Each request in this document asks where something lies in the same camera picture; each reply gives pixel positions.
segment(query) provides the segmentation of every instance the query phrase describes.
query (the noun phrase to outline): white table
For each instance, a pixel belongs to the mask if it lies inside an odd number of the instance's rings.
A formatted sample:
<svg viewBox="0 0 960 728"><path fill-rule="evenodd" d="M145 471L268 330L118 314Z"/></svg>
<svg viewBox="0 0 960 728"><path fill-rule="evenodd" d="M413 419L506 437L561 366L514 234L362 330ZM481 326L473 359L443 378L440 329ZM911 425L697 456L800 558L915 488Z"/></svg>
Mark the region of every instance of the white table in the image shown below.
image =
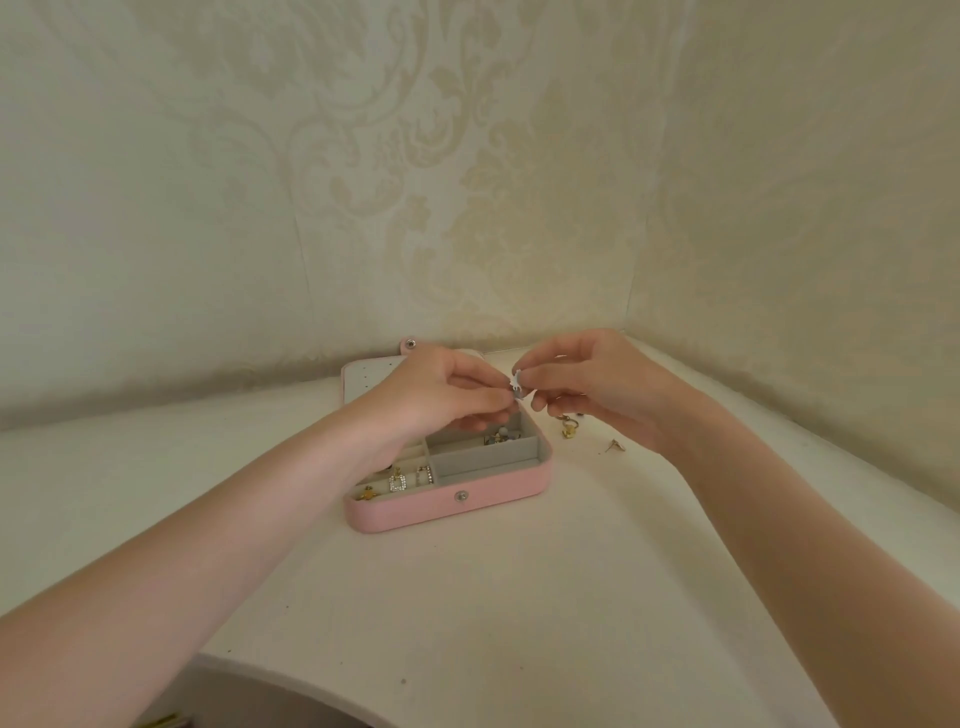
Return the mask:
<svg viewBox="0 0 960 728"><path fill-rule="evenodd" d="M504 371L521 352L488 359ZM651 352L954 603L960 517ZM338 404L335 378L0 435L0 612ZM683 481L588 421L542 496L364 536L339 508L201 660L377 725L832 725Z"/></svg>

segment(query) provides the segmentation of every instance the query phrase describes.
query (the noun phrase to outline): jewelry box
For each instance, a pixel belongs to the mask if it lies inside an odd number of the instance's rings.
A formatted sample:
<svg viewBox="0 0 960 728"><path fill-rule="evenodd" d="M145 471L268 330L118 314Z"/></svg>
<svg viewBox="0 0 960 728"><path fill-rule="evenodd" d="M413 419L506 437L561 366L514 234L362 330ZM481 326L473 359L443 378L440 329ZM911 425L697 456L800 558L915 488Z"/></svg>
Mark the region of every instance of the jewelry box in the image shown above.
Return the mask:
<svg viewBox="0 0 960 728"><path fill-rule="evenodd" d="M398 356L347 364L340 373L343 404L383 381L416 345L415 339L404 339ZM542 493L550 482L553 449L518 404L506 425L481 433L445 427L410 443L389 468L347 492L347 523L376 533Z"/></svg>

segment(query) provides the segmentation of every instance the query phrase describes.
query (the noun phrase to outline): damask wallpaper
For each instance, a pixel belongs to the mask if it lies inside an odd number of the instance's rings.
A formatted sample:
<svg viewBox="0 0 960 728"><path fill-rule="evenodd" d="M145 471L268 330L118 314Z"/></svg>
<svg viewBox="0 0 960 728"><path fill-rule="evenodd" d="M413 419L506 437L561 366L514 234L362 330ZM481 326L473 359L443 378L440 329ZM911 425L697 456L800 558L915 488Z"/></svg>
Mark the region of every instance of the damask wallpaper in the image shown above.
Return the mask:
<svg viewBox="0 0 960 728"><path fill-rule="evenodd" d="M8 0L0 424L620 326L689 0Z"/></svg>
<svg viewBox="0 0 960 728"><path fill-rule="evenodd" d="M958 37L949 0L701 3L628 317L954 505Z"/></svg>

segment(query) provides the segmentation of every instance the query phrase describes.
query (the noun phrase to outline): hand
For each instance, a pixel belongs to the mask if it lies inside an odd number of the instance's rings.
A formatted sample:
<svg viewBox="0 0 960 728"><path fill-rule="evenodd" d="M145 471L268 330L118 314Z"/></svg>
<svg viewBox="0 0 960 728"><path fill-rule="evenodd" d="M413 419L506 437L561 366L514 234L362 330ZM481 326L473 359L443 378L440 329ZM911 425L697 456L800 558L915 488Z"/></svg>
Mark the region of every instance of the hand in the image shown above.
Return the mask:
<svg viewBox="0 0 960 728"><path fill-rule="evenodd" d="M389 465L408 443L446 426L482 432L516 412L510 379L483 359L418 344L396 370L346 409L390 433L377 461Z"/></svg>
<svg viewBox="0 0 960 728"><path fill-rule="evenodd" d="M660 453L666 447L660 414L686 386L625 336L605 328L548 339L524 354L517 370L525 392L537 390L535 411L592 415Z"/></svg>

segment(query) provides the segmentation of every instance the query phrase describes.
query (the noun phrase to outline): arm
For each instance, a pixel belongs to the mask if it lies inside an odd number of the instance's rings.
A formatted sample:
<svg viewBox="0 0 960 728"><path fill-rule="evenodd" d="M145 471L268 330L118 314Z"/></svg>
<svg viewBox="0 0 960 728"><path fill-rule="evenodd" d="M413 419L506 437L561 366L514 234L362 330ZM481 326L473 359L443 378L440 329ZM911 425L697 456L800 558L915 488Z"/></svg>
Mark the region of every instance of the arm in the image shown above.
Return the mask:
<svg viewBox="0 0 960 728"><path fill-rule="evenodd" d="M612 331L516 367L534 409L593 414L677 468L840 725L960 721L960 613L720 404Z"/></svg>
<svg viewBox="0 0 960 728"><path fill-rule="evenodd" d="M0 715L127 726L317 516L411 440L515 407L480 359L418 349L363 398L0 619Z"/></svg>

